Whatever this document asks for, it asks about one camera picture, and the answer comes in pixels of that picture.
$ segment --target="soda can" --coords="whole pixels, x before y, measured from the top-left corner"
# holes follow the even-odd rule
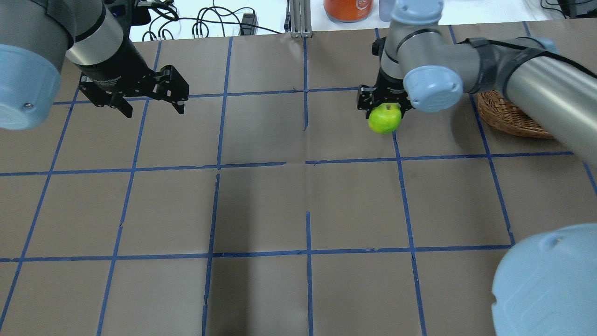
[[[325,13],[330,20],[357,22],[365,19],[373,7],[373,0],[324,0]]]

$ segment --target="green apple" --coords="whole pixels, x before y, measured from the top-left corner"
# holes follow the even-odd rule
[[[395,131],[402,121],[402,112],[397,103],[383,103],[369,115],[369,128],[379,134]]]

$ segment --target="silver arm segment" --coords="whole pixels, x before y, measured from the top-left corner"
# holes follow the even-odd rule
[[[597,167],[597,79],[542,56],[541,38],[447,44],[438,30],[442,9],[437,0],[396,1],[380,74],[403,80],[424,112],[449,108],[463,93],[498,90]]]
[[[125,97],[147,96],[184,113],[188,83],[172,65],[159,72],[148,68],[128,38],[135,5],[134,0],[0,1],[0,127],[23,130],[44,122],[60,88],[65,55],[84,74],[79,89],[95,106],[131,118]]]

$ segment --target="wicker basket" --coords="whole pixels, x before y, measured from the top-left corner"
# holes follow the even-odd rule
[[[477,94],[477,108],[481,118],[497,130],[528,138],[553,139],[551,134],[497,91]]]

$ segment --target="light blue cap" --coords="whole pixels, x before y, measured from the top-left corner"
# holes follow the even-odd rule
[[[443,0],[396,0],[392,19],[405,25],[431,25],[442,18],[443,9]]]
[[[493,281],[498,336],[597,335],[597,224],[527,238]]]
[[[547,38],[547,37],[533,37],[534,39],[536,39],[537,41],[539,41],[539,43],[543,44],[543,46],[545,47],[545,50],[547,51],[551,51],[554,54],[560,54],[559,49],[556,47],[556,42],[554,42],[552,39]]]
[[[452,69],[438,65],[420,66],[404,76],[404,89],[415,109],[438,112],[456,104],[463,93],[462,78]]]
[[[0,44],[0,127],[26,130],[48,117],[60,89],[60,74],[42,56]]]

